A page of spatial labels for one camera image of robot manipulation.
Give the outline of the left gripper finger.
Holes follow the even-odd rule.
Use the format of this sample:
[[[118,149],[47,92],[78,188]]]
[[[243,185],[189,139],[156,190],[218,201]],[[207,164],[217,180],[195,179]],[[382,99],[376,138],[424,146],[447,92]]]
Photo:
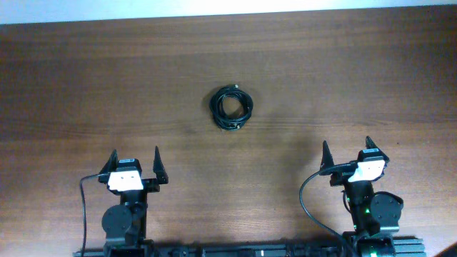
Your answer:
[[[114,149],[112,152],[111,152],[111,155],[108,159],[108,161],[106,162],[106,164],[103,166],[103,168],[100,170],[100,174],[106,174],[106,173],[111,173],[113,171],[116,170],[116,167],[117,167],[117,162],[118,162],[118,154],[117,154],[117,150]]]
[[[168,176],[168,174],[164,168],[163,162],[161,160],[158,146],[155,146],[155,150],[154,150],[153,172],[156,174],[156,179],[159,184],[168,184],[169,183],[169,176]]]

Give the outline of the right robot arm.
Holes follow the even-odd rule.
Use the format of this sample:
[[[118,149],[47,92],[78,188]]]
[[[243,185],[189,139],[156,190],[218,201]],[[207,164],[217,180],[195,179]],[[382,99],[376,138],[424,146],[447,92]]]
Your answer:
[[[328,144],[323,142],[320,172],[331,186],[343,186],[345,204],[351,214],[353,232],[343,239],[357,256],[395,256],[393,234],[399,231],[403,199],[385,191],[375,192],[373,183],[384,175],[390,158],[370,137],[357,159],[335,164]]]

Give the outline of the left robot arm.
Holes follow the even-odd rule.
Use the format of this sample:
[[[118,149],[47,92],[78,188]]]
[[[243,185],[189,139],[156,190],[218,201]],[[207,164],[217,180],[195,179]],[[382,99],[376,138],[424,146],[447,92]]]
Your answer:
[[[105,256],[153,256],[154,242],[146,238],[147,196],[158,193],[169,182],[158,148],[154,149],[153,178],[142,178],[138,159],[119,159],[112,151],[99,172],[98,181],[120,198],[104,213],[101,225],[106,233]]]

